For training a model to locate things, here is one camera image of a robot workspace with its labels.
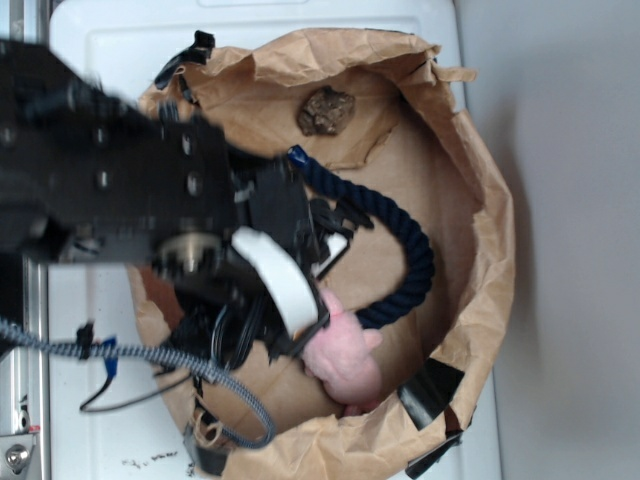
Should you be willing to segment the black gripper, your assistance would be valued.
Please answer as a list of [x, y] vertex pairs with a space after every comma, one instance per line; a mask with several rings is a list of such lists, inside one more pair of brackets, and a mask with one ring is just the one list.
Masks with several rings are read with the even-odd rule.
[[152, 271], [174, 285], [185, 319], [205, 331], [215, 360], [244, 360], [256, 340], [271, 356], [297, 356], [329, 321], [314, 278], [349, 250], [369, 215], [348, 197], [309, 202], [300, 174], [229, 144], [201, 117], [155, 122], [159, 138], [203, 172], [185, 179], [188, 197], [205, 201], [211, 222], [185, 221], [158, 242]]

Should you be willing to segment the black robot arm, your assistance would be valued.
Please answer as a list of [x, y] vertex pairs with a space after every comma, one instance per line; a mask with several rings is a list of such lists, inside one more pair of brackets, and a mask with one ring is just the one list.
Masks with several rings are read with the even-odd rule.
[[316, 281], [372, 221], [305, 187], [298, 164], [242, 151], [200, 115], [166, 102], [148, 118], [47, 47], [1, 44], [2, 251], [150, 266], [221, 366], [255, 340], [295, 356], [328, 324]]

